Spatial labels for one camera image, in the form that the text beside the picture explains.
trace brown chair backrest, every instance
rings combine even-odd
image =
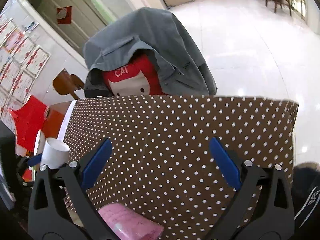
[[[70,94],[74,99],[79,99],[79,97],[74,93],[74,91],[83,89],[84,83],[82,80],[72,74],[70,75],[66,69],[63,69],[52,82],[54,89],[60,95]]]

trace white tiled wall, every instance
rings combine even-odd
[[[22,28],[22,25],[28,26],[34,19],[25,11],[25,9],[16,0],[8,0],[3,11],[7,17],[13,18],[14,22]],[[31,34],[31,39],[42,46],[51,57],[44,69],[38,76],[31,89],[31,94],[35,95],[46,105],[52,105],[60,102],[72,101],[70,95],[59,95],[52,86],[53,79],[66,68],[70,74],[77,75],[85,82],[88,70],[74,59],[62,46],[60,46],[42,26],[38,26]],[[77,91],[80,98],[84,98],[83,91]]]

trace white strip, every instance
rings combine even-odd
[[[303,207],[300,209],[300,211],[298,212],[298,214],[295,215],[294,219],[297,218],[298,215],[300,215],[300,213],[302,212],[302,210],[306,207],[306,205],[308,204],[313,192],[315,191],[316,187],[314,187],[314,189],[311,191],[310,195],[307,198],[307,201],[305,202],[305,204],[303,205]]]
[[[316,208],[319,200],[320,200],[320,195],[318,196],[317,202],[316,202],[316,204],[313,206],[313,209],[310,211],[310,213],[309,213],[309,215],[306,217],[306,219],[302,222],[301,226],[302,226],[302,225],[304,224],[304,222],[306,222],[307,219],[310,217],[310,215],[312,214],[313,210]]]
[[[59,131],[59,135],[58,135],[58,140],[59,141],[63,141],[64,140],[64,136],[66,135],[66,131],[67,131],[67,127],[70,121],[70,117],[73,111],[73,107],[75,106],[77,100],[73,100],[66,112],[66,115],[64,116],[60,131]]]

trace pink packet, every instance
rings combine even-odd
[[[121,240],[156,240],[164,229],[120,203],[108,204],[98,212]]]

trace gray jacket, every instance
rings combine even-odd
[[[141,8],[105,27],[84,46],[87,98],[113,96],[101,70],[127,65],[144,50],[156,68],[162,91],[170,95],[215,95],[216,83],[197,45],[169,11]]]

